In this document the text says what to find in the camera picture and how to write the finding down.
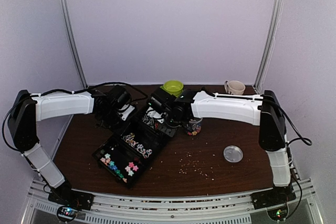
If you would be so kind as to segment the clear plastic jar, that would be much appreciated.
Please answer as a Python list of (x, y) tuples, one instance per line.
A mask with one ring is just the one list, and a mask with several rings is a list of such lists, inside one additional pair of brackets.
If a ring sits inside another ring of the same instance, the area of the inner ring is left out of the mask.
[(202, 118), (193, 118), (190, 119), (185, 125), (184, 130), (187, 135), (195, 136), (201, 132), (202, 129)]

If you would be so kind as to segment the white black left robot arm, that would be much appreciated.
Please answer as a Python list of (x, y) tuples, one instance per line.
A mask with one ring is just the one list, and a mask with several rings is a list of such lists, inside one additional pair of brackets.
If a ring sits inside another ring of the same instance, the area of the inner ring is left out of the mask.
[(124, 86), (116, 85), (108, 92), (96, 87), (84, 90), (50, 90), (30, 93), (21, 90), (12, 108), (7, 112), (3, 126), (8, 127), (13, 140), (12, 149), (20, 152), (33, 165), (35, 171), (52, 188), (64, 205), (71, 205), (75, 192), (64, 184), (66, 178), (42, 147), (37, 135), (37, 123), (72, 115), (92, 114), (110, 130), (121, 127), (135, 112), (131, 94)]

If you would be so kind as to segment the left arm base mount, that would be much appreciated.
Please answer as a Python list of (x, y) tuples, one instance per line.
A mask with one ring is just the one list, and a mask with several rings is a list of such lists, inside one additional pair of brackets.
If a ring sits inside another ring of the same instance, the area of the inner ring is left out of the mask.
[(61, 223), (70, 223), (76, 219), (79, 211), (91, 209), (94, 195), (73, 190), (67, 179), (57, 188), (48, 183), (46, 186), (50, 189), (48, 200), (60, 205), (56, 210), (56, 217)]

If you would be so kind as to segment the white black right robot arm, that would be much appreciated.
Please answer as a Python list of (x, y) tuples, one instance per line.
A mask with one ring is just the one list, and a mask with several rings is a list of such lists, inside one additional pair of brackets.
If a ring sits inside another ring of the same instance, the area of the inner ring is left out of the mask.
[(274, 92), (230, 95), (186, 89), (178, 97), (157, 88), (147, 104), (157, 120), (168, 128), (193, 118), (215, 118), (248, 123), (259, 127), (259, 146), (267, 153), (275, 188), (269, 192), (272, 203), (279, 204), (289, 196), (291, 183), (290, 155), (285, 114)]

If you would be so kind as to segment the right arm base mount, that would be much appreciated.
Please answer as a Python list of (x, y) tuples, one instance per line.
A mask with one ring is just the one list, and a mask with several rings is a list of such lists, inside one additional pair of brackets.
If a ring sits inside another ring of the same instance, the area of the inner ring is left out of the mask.
[(255, 210), (266, 209), (268, 217), (276, 222), (285, 221), (289, 217), (288, 203), (297, 198), (292, 186), (274, 187), (252, 193), (250, 197)]

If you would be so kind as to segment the black three-compartment candy tray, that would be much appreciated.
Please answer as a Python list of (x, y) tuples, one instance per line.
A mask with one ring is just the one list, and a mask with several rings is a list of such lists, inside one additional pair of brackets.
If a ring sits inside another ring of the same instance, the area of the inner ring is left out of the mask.
[(92, 154), (126, 188), (132, 188), (171, 139), (159, 130), (159, 116), (152, 118), (151, 112), (143, 107)]

